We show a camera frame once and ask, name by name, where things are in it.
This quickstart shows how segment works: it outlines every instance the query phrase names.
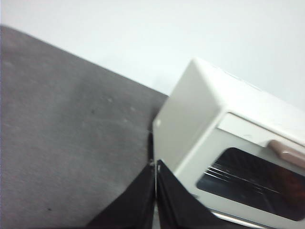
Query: toaster oven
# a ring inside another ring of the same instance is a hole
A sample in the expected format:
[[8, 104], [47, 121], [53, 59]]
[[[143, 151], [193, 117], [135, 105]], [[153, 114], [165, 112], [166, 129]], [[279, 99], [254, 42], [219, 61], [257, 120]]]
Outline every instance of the toaster oven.
[[305, 113], [191, 61], [153, 122], [154, 157], [216, 216], [305, 228]]

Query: gray countertop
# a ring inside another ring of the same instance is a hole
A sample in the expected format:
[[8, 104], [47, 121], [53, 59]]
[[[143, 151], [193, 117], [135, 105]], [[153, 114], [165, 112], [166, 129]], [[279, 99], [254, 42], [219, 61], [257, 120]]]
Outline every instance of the gray countertop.
[[89, 222], [146, 164], [165, 99], [2, 26], [1, 228]]

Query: oven side panel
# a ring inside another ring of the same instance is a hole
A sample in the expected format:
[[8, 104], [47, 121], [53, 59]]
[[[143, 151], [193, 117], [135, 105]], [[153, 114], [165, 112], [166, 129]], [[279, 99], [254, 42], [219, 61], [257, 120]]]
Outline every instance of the oven side panel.
[[221, 110], [209, 78], [191, 61], [153, 122], [154, 159], [175, 169]]

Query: white wall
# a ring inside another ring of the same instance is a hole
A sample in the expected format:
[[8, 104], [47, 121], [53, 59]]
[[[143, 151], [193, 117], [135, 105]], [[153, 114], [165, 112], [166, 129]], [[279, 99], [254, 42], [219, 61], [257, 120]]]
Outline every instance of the white wall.
[[2, 0], [1, 23], [168, 94], [198, 56], [305, 110], [304, 0]]

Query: glass window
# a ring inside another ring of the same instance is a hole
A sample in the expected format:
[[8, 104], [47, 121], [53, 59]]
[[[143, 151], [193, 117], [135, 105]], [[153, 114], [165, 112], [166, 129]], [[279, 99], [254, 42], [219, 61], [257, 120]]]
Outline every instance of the glass window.
[[226, 149], [197, 187], [287, 219], [305, 218], [305, 177], [237, 148]]

